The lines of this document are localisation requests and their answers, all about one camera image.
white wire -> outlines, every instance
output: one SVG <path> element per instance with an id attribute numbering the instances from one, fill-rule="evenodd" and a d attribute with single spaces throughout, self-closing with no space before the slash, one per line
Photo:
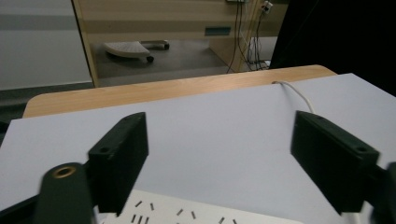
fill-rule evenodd
<path id="1" fill-rule="evenodd" d="M 306 102 L 306 104 L 308 105 L 308 107 L 309 107 L 309 110 L 311 111 L 311 113 L 312 114 L 315 114 L 315 110 L 314 110 L 314 107 L 312 106 L 312 104 L 311 104 L 311 102 L 309 101 L 309 99 L 308 98 L 306 98 L 299 90 L 297 90 L 297 88 L 296 87 L 294 87 L 293 85 L 291 85 L 289 82 L 287 82 L 287 81 L 274 81 L 273 82 L 273 84 L 282 84 L 282 85 L 286 85 L 286 86 L 289 86 L 290 88 L 292 88 L 295 92 L 297 92 L 297 94 L 299 94 L 303 99 L 304 99 L 304 101 Z"/>
<path id="2" fill-rule="evenodd" d="M 343 217 L 346 217 L 348 223 L 351 224 L 362 224 L 360 213 L 343 213 Z"/>

wall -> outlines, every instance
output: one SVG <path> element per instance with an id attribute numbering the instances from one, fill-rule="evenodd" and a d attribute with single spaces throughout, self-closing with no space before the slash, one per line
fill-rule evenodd
<path id="1" fill-rule="evenodd" d="M 92 82 L 71 1 L 0 2 L 0 90 Z"/>

power strip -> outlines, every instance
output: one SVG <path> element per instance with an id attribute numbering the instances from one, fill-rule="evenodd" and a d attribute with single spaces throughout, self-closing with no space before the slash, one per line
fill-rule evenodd
<path id="1" fill-rule="evenodd" d="M 302 224 L 241 210 L 197 203 L 179 198 L 133 190 L 123 212 L 111 214 L 102 224 Z"/>

white table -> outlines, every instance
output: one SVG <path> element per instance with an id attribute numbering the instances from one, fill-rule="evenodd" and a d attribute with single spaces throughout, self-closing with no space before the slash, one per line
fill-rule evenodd
<path id="1" fill-rule="evenodd" d="M 393 96 L 354 75 L 293 84 L 319 115 L 380 151 L 380 166 L 396 160 Z M 349 223 L 290 155 L 296 109 L 307 106 L 276 84 L 13 120 L 0 149 L 0 210 L 37 194 L 49 168 L 85 162 L 120 118 L 145 111 L 150 154 L 136 189 L 306 224 Z"/>

white object on floor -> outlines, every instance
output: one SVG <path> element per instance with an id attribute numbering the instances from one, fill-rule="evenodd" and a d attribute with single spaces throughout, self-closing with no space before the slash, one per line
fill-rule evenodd
<path id="1" fill-rule="evenodd" d="M 154 57 L 150 56 L 150 52 L 142 43 L 146 44 L 164 44 L 165 49 L 169 49 L 169 43 L 166 40 L 157 41 L 132 41 L 132 42 L 112 42 L 104 43 L 108 53 L 124 58 L 142 58 L 146 57 L 149 63 L 154 61 Z"/>
<path id="2" fill-rule="evenodd" d="M 161 194 L 132 190 L 122 213 L 107 216 L 103 224 L 163 224 L 163 223 L 267 223 L 302 224 L 280 217 L 269 217 L 208 203 L 182 200 Z"/>

